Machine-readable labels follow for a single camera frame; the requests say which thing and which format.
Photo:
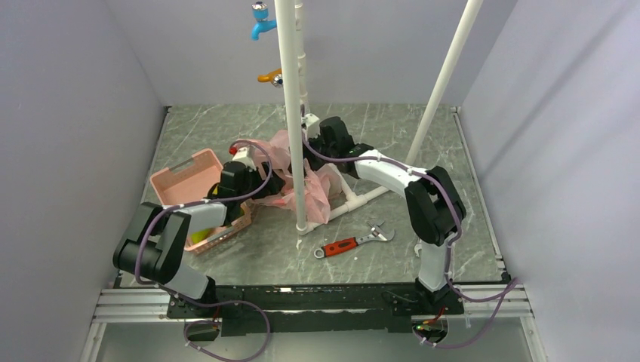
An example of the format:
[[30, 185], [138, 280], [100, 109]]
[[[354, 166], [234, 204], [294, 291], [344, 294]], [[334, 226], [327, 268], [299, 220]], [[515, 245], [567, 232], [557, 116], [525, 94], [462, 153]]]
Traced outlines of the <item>light green fake fruit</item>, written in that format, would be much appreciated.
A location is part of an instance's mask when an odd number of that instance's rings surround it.
[[214, 229], [203, 229], [201, 231], [191, 234], [191, 245], [195, 246], [200, 243], [208, 243], [208, 238], [212, 235]]

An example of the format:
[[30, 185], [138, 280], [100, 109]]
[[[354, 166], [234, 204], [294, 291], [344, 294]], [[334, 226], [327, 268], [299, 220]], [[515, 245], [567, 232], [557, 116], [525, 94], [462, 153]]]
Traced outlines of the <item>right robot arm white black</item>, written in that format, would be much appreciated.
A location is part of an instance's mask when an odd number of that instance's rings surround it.
[[416, 292], [420, 310], [433, 313], [445, 303], [452, 246], [462, 235], [466, 208], [446, 169], [412, 167], [366, 143], [356, 143], [345, 122], [313, 114], [301, 121], [304, 156], [313, 166], [333, 164], [340, 173], [364, 179], [403, 197], [411, 227], [420, 241], [423, 286]]

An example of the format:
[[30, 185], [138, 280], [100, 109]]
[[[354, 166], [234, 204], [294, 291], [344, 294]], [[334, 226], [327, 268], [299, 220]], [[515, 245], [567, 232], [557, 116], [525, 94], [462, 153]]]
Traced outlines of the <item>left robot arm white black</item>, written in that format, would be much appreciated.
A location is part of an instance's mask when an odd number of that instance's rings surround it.
[[187, 297], [187, 307], [199, 317], [210, 315], [217, 306], [213, 278], [183, 263], [186, 239], [196, 232], [229, 226], [242, 215], [242, 203], [277, 195], [285, 181], [270, 162], [266, 173], [239, 161], [223, 165], [221, 175], [198, 201], [163, 207], [152, 202], [138, 206], [133, 219], [112, 256], [120, 271], [150, 282], [173, 294]]

